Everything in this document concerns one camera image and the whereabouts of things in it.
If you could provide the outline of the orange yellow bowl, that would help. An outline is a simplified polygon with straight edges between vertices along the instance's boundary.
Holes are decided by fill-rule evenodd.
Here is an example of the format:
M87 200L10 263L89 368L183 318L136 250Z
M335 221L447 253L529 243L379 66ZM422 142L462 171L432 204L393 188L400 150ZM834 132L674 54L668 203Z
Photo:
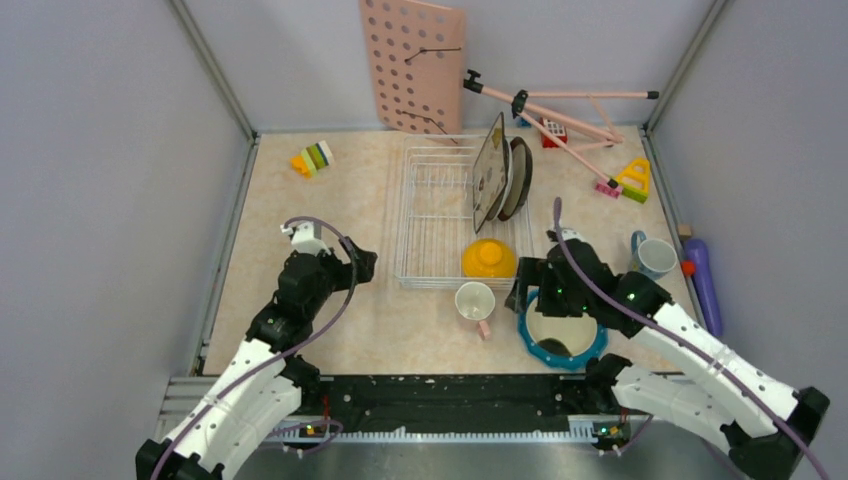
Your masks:
M465 248L461 269L466 277L508 278L517 269L517 257L511 247L494 238L482 238Z

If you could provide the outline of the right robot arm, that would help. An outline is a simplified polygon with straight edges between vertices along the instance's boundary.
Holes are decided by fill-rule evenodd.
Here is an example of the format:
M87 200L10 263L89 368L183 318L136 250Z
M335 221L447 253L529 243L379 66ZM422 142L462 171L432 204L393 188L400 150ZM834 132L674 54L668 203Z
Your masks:
M600 412L638 410L693 433L752 479L788 479L806 457L830 406L814 387L764 373L701 327L656 281L615 274L580 238L556 240L543 258L521 257L506 307L555 320L588 317L654 350L690 380L681 385L607 353L584 367L586 397Z

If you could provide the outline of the white pink handled cup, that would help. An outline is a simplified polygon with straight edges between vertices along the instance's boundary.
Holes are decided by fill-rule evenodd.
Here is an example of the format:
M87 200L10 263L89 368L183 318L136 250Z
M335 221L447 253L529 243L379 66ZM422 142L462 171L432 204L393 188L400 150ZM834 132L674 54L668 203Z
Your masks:
M489 318L494 312L496 297L488 285L477 281L464 283L454 295L454 304L463 319L476 325L483 341L491 338Z

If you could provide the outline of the square floral plate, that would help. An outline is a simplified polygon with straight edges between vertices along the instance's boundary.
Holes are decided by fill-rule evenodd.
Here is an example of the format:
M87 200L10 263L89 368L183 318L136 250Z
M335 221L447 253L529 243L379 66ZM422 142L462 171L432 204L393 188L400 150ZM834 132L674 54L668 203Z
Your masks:
M503 186L504 115L499 113L484 138L472 167L472 222L478 234L487 222L486 216Z

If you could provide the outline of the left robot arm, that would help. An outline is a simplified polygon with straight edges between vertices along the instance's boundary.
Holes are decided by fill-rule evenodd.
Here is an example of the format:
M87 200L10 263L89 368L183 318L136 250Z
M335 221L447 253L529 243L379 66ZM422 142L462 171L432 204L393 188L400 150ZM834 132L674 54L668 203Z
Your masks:
M378 256L350 238L349 260L318 239L294 238L271 300L251 321L229 366L177 427L135 456L139 479L232 479L274 428L319 404L320 371L300 355L313 322L336 292L350 301L372 280Z

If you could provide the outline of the white plate red characters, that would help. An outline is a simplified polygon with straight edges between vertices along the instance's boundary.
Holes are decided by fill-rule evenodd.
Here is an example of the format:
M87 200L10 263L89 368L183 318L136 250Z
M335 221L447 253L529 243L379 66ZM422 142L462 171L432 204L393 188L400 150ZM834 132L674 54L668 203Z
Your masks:
M496 197L496 201L490 210L487 213L486 220L491 221L498 217L500 212L503 210L503 206L506 202L506 199L511 190L512 184L512 171L513 171L513 154L510 147L509 142L504 139L502 141L503 152L504 152L504 175L503 175L503 186L500 188L499 194Z

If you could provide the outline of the dark red rimmed plate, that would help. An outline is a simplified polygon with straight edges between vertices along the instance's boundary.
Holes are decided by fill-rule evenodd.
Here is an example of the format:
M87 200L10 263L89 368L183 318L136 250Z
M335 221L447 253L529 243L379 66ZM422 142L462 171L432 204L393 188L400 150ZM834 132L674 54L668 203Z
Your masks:
M512 159L510 170L512 183L497 215L501 221L509 220L525 206L533 177L534 160L526 141L522 137L514 137L509 146Z

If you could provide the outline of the blue rimmed bowl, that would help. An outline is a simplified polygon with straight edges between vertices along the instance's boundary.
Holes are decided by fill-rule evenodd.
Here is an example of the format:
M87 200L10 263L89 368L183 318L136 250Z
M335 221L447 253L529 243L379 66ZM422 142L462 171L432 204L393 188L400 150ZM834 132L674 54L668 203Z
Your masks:
M518 334L532 357L552 369L579 372L604 354L608 332L594 318L544 316L537 304L538 291L533 290L526 311L517 315Z

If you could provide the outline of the white wire dish rack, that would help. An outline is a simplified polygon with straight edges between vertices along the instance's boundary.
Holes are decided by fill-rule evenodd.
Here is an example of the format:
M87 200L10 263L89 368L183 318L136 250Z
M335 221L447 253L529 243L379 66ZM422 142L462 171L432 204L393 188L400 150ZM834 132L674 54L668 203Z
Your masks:
M467 282L461 258L481 238L504 242L518 257L534 257L530 205L508 221L472 219L472 166L484 135L409 135L403 141L394 274L400 285L455 290Z

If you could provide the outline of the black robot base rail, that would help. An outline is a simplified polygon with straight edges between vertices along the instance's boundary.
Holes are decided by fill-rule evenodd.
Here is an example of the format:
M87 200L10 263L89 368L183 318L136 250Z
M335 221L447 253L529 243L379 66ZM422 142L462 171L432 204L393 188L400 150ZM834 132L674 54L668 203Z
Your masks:
M284 419L295 444L562 441L622 446L645 414L583 374L334 375L308 384Z

